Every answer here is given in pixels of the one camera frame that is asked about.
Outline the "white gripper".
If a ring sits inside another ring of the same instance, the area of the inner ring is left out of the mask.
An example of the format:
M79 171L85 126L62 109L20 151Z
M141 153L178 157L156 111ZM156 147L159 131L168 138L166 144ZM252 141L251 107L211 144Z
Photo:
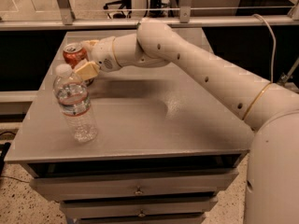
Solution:
M99 41L82 41L82 47L91 53L92 60L94 62L89 62L86 59L80 61L74 68L75 73L78 74L83 80L88 80L97 77L100 69L105 72L120 70L121 66L118 64L113 51L114 40L115 36L107 37Z

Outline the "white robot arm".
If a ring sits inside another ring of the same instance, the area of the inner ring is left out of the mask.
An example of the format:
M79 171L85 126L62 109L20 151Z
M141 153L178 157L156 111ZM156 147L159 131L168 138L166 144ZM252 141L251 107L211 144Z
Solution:
M256 134L249 154L245 224L299 224L299 95L189 43L167 24L80 42L106 72L174 63Z

